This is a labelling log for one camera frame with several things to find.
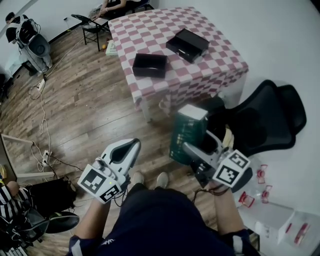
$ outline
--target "white shoe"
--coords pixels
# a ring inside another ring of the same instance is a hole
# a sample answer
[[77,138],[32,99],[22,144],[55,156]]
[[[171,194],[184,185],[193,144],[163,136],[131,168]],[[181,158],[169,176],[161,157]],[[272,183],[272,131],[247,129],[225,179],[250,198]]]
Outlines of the white shoe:
[[165,189],[169,184],[169,175],[166,172],[161,172],[158,176],[158,178],[156,178],[156,185],[155,187],[158,188],[163,188]]
[[145,177],[141,173],[141,171],[136,171],[132,177],[132,184],[135,185],[137,183],[143,184],[145,182]]

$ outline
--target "gray pants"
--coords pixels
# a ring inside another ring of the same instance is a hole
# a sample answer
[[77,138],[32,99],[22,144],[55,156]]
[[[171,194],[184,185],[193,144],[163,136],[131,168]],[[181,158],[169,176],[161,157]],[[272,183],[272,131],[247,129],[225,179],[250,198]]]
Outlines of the gray pants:
[[48,71],[49,67],[52,66],[52,60],[49,54],[45,57],[38,57],[27,47],[24,47],[21,49],[21,55],[23,55],[23,57],[26,58],[40,73]]

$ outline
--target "black box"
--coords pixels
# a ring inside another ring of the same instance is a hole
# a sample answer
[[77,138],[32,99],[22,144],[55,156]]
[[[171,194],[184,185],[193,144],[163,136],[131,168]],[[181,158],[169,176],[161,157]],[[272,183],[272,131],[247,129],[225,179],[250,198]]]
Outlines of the black box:
[[165,78],[167,56],[137,53],[132,66],[136,77]]
[[186,61],[193,63],[208,49],[209,41],[184,28],[166,42],[165,46]]

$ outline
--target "black and white striped cloth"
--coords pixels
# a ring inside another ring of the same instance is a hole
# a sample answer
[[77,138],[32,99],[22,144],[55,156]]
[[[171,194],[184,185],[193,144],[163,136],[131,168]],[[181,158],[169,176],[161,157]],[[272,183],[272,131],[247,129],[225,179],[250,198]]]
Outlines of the black and white striped cloth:
[[7,186],[0,187],[0,213],[10,221],[13,217],[24,211],[22,202],[30,198],[30,193],[25,188],[20,188],[18,194],[12,197]]

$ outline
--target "hair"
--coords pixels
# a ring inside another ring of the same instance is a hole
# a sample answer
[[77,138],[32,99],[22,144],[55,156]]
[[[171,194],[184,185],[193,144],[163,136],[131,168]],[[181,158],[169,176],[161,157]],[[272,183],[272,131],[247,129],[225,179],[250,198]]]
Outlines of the hair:
[[5,22],[10,21],[12,18],[15,17],[15,13],[14,12],[10,12],[6,17],[5,17]]

